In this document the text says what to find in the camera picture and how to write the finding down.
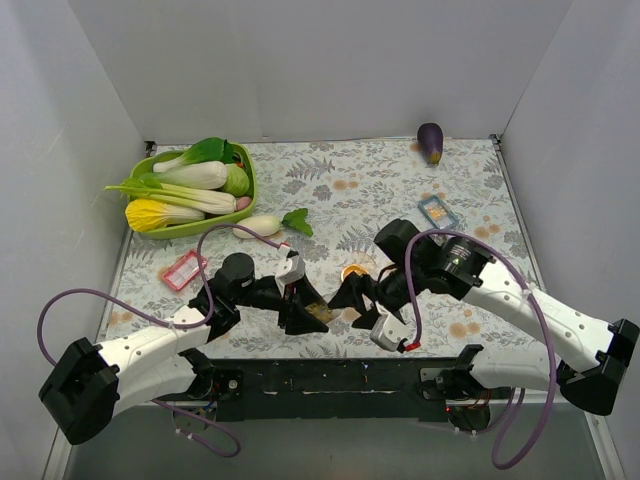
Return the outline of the clear bottle of yellow pills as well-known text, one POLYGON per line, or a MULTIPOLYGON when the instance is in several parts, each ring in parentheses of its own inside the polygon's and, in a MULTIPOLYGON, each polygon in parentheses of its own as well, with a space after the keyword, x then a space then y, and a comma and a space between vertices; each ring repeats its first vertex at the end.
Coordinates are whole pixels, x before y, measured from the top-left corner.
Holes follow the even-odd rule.
POLYGON ((324 324, 332 322, 339 316, 325 302, 315 302, 305 307, 306 311, 324 324))

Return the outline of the orange round pill case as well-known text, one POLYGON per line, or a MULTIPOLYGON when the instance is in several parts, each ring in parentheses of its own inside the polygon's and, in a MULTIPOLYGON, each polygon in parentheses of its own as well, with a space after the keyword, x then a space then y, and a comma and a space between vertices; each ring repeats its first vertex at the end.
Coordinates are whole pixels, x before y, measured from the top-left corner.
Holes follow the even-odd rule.
POLYGON ((350 264, 342 269, 340 278, 342 281, 344 281, 351 274, 363 276, 363 275, 368 275, 369 271, 362 265, 350 264))

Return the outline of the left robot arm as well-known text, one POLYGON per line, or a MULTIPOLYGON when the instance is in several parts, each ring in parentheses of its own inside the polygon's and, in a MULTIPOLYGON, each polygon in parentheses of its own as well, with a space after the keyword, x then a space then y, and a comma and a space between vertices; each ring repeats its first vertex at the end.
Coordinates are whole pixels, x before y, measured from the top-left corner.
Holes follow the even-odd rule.
POLYGON ((312 286, 297 252, 281 258, 275 274, 255 276, 245 253, 227 256, 197 297, 162 326, 92 344, 70 344, 39 391, 39 398, 72 445, 101 432, 119 413, 152 399, 185 393, 205 398, 220 380, 198 348, 239 323, 242 306, 275 311, 288 335, 328 330, 325 299, 312 286))

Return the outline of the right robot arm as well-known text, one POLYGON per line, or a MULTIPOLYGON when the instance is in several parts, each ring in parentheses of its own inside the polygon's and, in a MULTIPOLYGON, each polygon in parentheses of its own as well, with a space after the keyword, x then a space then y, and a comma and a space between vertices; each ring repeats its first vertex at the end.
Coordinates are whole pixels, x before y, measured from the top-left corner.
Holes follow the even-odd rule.
POLYGON ((584 411, 612 413, 639 337, 633 322, 609 323, 564 305, 517 279, 515 269, 472 239, 439 244, 410 221, 395 219, 374 242, 394 271, 380 281, 347 276, 328 306, 355 309, 360 316, 354 327, 370 330, 382 349, 411 350, 400 310, 423 291, 481 308, 535 340, 523 352, 465 346, 450 368, 422 373, 427 396, 458 400, 500 388, 558 389, 584 411))

